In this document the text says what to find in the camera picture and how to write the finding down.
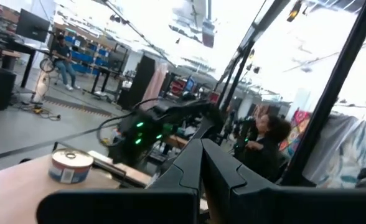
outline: stool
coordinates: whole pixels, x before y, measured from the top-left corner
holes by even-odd
[[[55,71],[57,72],[57,79],[56,81],[54,82],[54,85],[57,85],[57,81],[60,79],[60,76],[61,76],[61,71],[59,68],[55,68]]]

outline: man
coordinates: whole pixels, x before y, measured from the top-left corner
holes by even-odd
[[[52,53],[57,57],[54,64],[60,70],[66,89],[69,91],[81,89],[75,84],[75,70],[72,68],[71,64],[72,54],[69,47],[65,44],[63,35],[60,34],[57,36],[57,43],[54,45]],[[71,85],[68,84],[67,72],[71,76]]]

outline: monitor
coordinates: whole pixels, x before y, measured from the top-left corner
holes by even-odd
[[[193,87],[195,85],[195,81],[193,78],[189,77],[185,83],[184,91],[192,91]]]
[[[108,68],[111,70],[120,69],[121,60],[118,57],[118,53],[116,52],[109,52],[108,53]]]
[[[16,34],[40,42],[45,42],[49,26],[49,21],[29,11],[21,9]]]

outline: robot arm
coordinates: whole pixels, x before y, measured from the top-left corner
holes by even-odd
[[[121,136],[108,146],[108,156],[114,163],[122,162],[134,167],[156,141],[162,141],[173,134],[175,124],[193,113],[202,114],[203,123],[208,122],[207,129],[222,127],[219,110],[207,101],[174,103],[162,100],[146,111],[139,108],[134,110],[131,116],[120,122],[118,131]]]

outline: jeans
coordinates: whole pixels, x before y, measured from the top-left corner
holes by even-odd
[[[75,86],[75,70],[72,68],[71,63],[63,61],[63,60],[59,60],[59,61],[55,62],[54,65],[57,68],[59,68],[61,76],[63,77],[64,85],[68,84],[68,80],[67,80],[67,72],[68,72],[71,76],[71,86],[74,87]]]

